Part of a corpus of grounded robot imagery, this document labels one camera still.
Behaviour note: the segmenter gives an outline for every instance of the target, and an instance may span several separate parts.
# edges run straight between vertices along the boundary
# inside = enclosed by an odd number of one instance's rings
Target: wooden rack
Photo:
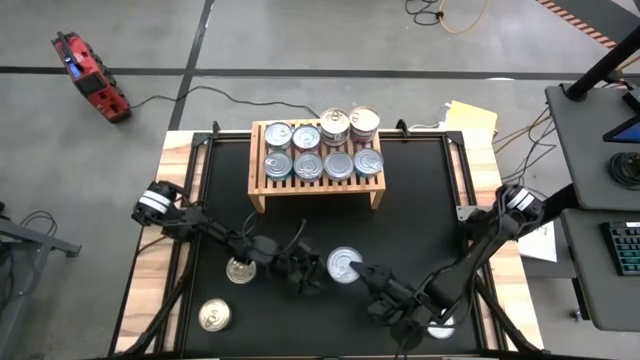
[[[265,129],[269,124],[276,121],[255,121],[251,128],[251,150],[249,158],[249,198],[256,207],[258,213],[264,213],[267,196],[288,196],[288,195],[322,195],[322,194],[356,194],[369,193],[371,208],[377,209],[382,200],[382,195],[386,188],[384,181],[384,169],[372,178],[362,178],[354,174],[344,181],[333,181],[322,174],[319,180],[313,183],[305,183],[297,176],[291,176],[285,181],[271,181],[264,172],[264,158],[271,150],[267,147],[264,139]],[[312,120],[284,120],[278,121],[289,124],[292,128],[300,125],[314,125],[320,127],[319,119]],[[324,143],[320,144],[318,154],[324,158],[336,151],[344,151],[353,156],[363,147],[370,147],[380,151],[380,137],[376,133],[372,141],[367,144],[358,144],[348,139],[340,147],[329,147]],[[294,159],[300,152],[293,149],[293,144],[287,149],[287,153]]]

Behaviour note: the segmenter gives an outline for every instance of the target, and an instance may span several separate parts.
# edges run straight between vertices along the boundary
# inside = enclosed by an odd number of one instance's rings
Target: silver can
[[[382,170],[382,154],[371,148],[360,149],[353,157],[354,169],[360,177],[369,178]]]
[[[293,171],[304,182],[314,182],[322,176],[322,158],[312,152],[302,153],[296,156],[293,162]]]
[[[362,262],[362,255],[356,249],[348,246],[334,249],[327,258],[327,271],[331,278],[341,284],[358,280],[360,274],[349,265],[352,261]]]
[[[320,130],[313,125],[301,125],[293,131],[293,145],[300,152],[315,151],[320,145]]]
[[[293,130],[283,122],[275,122],[264,131],[264,141],[273,150],[286,150],[291,145]]]
[[[198,320],[206,331],[220,331],[229,325],[231,309],[224,300],[211,299],[200,308]]]
[[[245,264],[234,258],[227,263],[227,277],[234,284],[244,285],[256,277],[257,267],[254,261]]]
[[[453,318],[453,315],[451,315],[451,317],[444,322],[445,326],[451,326],[451,327],[440,327],[435,321],[431,321],[429,322],[429,325],[433,325],[433,326],[427,327],[427,332],[429,333],[429,335],[433,336],[436,339],[439,339],[439,340],[448,339],[451,337],[451,335],[453,335],[454,331],[456,330],[453,327],[455,324],[456,324],[456,321]]]
[[[376,135],[380,125],[380,115],[368,106],[359,106],[349,114],[351,139],[356,142],[369,142]]]
[[[353,173],[353,159],[343,151],[331,153],[324,159],[324,171],[333,181],[346,180]]]
[[[342,109],[329,109],[320,115],[322,140],[328,146],[340,146],[349,137],[349,115]]]
[[[264,158],[264,173],[270,180],[284,181],[291,176],[293,160],[284,151],[274,151]]]

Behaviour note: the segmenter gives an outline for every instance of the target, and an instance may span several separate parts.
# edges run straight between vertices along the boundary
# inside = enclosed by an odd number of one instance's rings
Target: gray floor
[[[451,26],[468,23],[479,1],[447,3]],[[57,66],[55,31],[83,35],[112,67],[184,67],[204,0],[56,0],[0,3],[0,66]],[[606,49],[534,0],[493,0],[474,31],[450,36],[423,28],[389,0],[217,0],[198,68],[375,69],[429,71],[580,72]],[[135,104],[175,96],[181,77],[120,76]],[[432,124],[440,106],[458,100],[499,114],[501,134],[530,124],[544,109],[544,88],[557,81],[195,78],[239,99],[310,106],[370,105],[383,125],[402,118]],[[22,218],[44,209],[58,235],[83,245],[74,260],[51,257],[36,291],[19,358],[104,355],[140,227],[131,206],[152,179],[173,105],[155,101],[114,126],[77,93],[66,76],[0,75],[0,200]],[[198,91],[186,102],[180,129],[247,129],[253,120],[307,117],[282,106],[251,107]],[[551,135],[551,143],[557,139]],[[519,139],[497,155],[511,173],[529,144]],[[526,175],[551,194],[569,182],[560,149]],[[532,280],[547,348],[565,354],[634,358],[640,335],[574,325],[566,281]]]

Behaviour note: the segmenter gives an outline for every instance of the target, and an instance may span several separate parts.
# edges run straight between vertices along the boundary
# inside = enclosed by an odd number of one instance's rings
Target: keyboard
[[[640,222],[600,224],[618,275],[640,275]]]

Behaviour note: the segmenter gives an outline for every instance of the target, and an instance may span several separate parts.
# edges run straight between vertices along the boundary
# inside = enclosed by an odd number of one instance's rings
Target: wooden table
[[[502,184],[491,146],[493,128],[478,129],[474,126],[467,126],[465,121],[458,121],[457,123],[449,122],[448,129],[461,130],[464,133],[465,148],[478,205],[492,205],[495,198],[495,189]],[[193,133],[193,131],[170,131],[167,133],[156,180],[167,180],[180,185],[184,184]],[[460,162],[457,151],[452,151],[452,156],[456,173],[459,173]],[[199,155],[193,183],[193,199],[197,198],[195,194],[197,194],[199,189],[202,163],[203,155]],[[464,180],[462,180],[462,177],[457,176],[457,179],[459,182],[458,188],[464,189]],[[466,202],[466,194],[461,192],[460,195],[464,204]],[[159,232],[159,228],[145,228],[140,246],[144,246],[150,241],[157,239]],[[169,266],[171,246],[171,240],[166,240],[148,248],[138,257],[134,265],[124,316],[115,348],[116,351],[123,351],[131,346],[160,308]],[[491,258],[490,265],[500,305],[525,337],[532,344],[542,348],[542,338],[540,336],[540,330],[538,329],[536,314],[531,302],[529,287],[522,267],[517,243],[506,243]],[[178,308],[179,304],[176,304],[172,316],[169,319],[165,350],[171,350],[173,344],[172,339],[175,333]],[[491,316],[486,307],[481,306],[481,310],[489,346],[496,348]]]

